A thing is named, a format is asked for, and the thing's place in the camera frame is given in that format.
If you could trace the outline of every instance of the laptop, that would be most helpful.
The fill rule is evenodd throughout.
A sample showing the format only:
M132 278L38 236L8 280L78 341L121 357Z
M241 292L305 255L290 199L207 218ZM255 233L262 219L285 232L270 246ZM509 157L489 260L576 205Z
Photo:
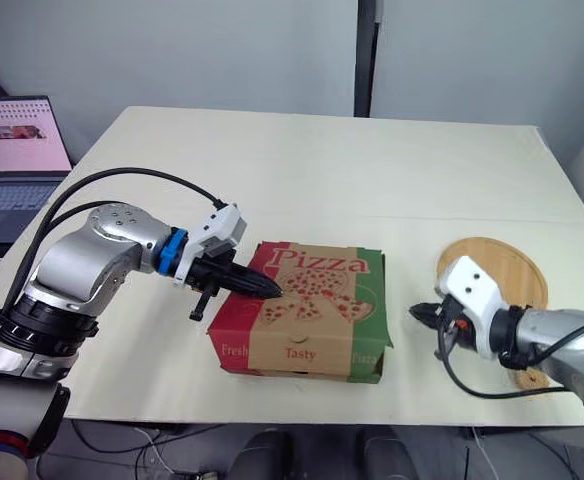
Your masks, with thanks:
M71 169L48 97L0 98L0 243L14 243Z

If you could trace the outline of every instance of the laptop screen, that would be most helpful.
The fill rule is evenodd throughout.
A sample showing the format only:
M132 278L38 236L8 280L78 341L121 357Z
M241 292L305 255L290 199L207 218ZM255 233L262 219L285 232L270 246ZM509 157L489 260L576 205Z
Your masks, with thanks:
M71 168L47 98L0 99L0 172Z

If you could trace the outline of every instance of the green stripe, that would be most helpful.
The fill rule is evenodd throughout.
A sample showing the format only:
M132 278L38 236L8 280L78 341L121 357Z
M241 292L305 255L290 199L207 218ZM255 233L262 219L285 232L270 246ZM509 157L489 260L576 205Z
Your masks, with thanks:
M380 372L375 371L376 363L385 347L392 346L385 310L383 256L379 250L364 248L357 249L357 256L368 263L370 273L357 274L355 298L373 304L374 311L364 321L354 324L348 381L377 383Z

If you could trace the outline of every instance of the pizza illustration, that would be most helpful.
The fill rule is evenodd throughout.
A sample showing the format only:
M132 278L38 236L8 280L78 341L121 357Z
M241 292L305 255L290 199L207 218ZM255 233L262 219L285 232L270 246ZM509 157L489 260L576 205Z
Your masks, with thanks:
M261 313L259 314L259 320L266 325L271 325L276 320L298 307L299 303L289 298L270 300L263 305Z
M345 272L308 268L286 275L280 285L286 292L309 296L319 295L323 290L340 292L347 283L348 277Z
M296 319L299 322L316 322L323 318L322 313L318 309L318 305L311 299L304 301L296 314Z
M348 322L358 323L370 316L374 310L374 305L361 300L356 300L349 295L337 295L328 290L324 290L323 295L332 302L339 315Z

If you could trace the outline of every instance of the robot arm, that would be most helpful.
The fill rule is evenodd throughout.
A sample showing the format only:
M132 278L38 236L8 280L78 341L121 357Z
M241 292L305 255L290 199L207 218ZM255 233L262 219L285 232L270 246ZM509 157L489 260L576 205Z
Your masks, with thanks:
M447 360L458 343L483 358L498 358L506 368L534 366L584 404L584 333L561 348L550 349L584 327L584 312L510 307L496 282L467 256L445 270L436 291L444 299L441 304L419 304L410 311L427 326L445 331L446 351L438 352L440 358Z
M14 308L0 315L0 479L27 478L24 458L51 443L70 396L58 382L131 271L157 272L202 291L194 320L220 288L260 298L282 294L265 275L233 263L245 227L235 205L188 235L114 203L93 210L82 228L50 248Z

